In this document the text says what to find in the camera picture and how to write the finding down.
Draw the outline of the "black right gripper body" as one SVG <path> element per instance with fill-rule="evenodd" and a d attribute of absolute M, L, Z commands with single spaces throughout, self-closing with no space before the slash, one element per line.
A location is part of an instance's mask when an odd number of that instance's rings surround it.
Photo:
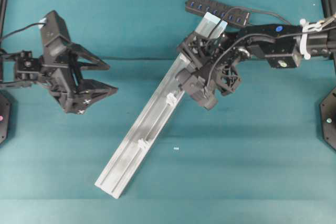
<path fill-rule="evenodd" d="M 208 91 L 218 90 L 226 96 L 236 91 L 241 82 L 236 65 L 242 60 L 242 53 L 237 48 L 224 54 L 237 33 L 222 33 L 216 39 L 207 39 L 192 32 L 178 46 L 192 64 L 191 74 L 202 79 L 201 85 L 208 86 Z"/>

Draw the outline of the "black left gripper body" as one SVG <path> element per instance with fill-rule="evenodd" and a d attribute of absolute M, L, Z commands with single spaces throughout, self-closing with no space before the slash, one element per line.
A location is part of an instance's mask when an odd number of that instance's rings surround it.
<path fill-rule="evenodd" d="M 38 84 L 48 90 L 65 113 L 80 114 L 78 89 L 68 66 L 48 65 L 42 54 L 34 58 L 31 51 L 21 51 L 15 57 L 15 81 L 19 87 Z"/>

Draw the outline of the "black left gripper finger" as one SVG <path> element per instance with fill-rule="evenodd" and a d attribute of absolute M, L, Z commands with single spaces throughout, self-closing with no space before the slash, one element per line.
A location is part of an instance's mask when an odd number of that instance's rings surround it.
<path fill-rule="evenodd" d="M 80 70 L 109 70 L 110 66 L 80 44 L 71 43 L 68 48 L 75 55 L 75 63 Z"/>
<path fill-rule="evenodd" d="M 94 103 L 117 93 L 118 88 L 93 79 L 82 79 L 77 92 L 67 97 L 67 113 L 82 115 Z"/>

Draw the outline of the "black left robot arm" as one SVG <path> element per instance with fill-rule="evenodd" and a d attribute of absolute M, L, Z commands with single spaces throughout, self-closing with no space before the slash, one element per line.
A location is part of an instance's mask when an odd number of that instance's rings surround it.
<path fill-rule="evenodd" d="M 1 81 L 1 89 L 38 84 L 48 90 L 65 113 L 84 114 L 88 107 L 118 91 L 117 87 L 83 77 L 84 70 L 103 71 L 110 66 L 79 44 L 71 43 L 55 56 L 45 49 L 39 58 L 34 58 L 31 51 L 2 51 L 4 61 L 14 63 L 14 80 Z"/>

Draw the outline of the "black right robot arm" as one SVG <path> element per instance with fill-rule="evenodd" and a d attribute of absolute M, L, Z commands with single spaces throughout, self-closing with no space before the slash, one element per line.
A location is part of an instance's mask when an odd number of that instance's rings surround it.
<path fill-rule="evenodd" d="M 335 22 L 303 31 L 294 25 L 252 25 L 223 31 L 215 38 L 191 33 L 179 46 L 191 65 L 176 75 L 189 95 L 209 98 L 218 90 L 223 96 L 236 91 L 241 77 L 237 64 L 256 58 L 272 68 L 297 68 L 304 57 L 335 57 Z"/>

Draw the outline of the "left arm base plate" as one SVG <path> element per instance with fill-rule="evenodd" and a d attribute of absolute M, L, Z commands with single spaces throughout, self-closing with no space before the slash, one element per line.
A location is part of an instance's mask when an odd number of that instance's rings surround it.
<path fill-rule="evenodd" d="M 9 118 L 10 118 L 10 110 L 11 110 L 11 103 L 1 93 L 1 121 L 0 121 L 0 141 L 3 143 L 8 135 L 8 125 L 9 125 Z"/>

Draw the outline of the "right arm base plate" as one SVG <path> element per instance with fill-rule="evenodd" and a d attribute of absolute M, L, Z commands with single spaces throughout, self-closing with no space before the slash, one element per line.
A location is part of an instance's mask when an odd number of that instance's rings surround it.
<path fill-rule="evenodd" d="M 320 103 L 324 141 L 335 150 L 335 88 Z"/>

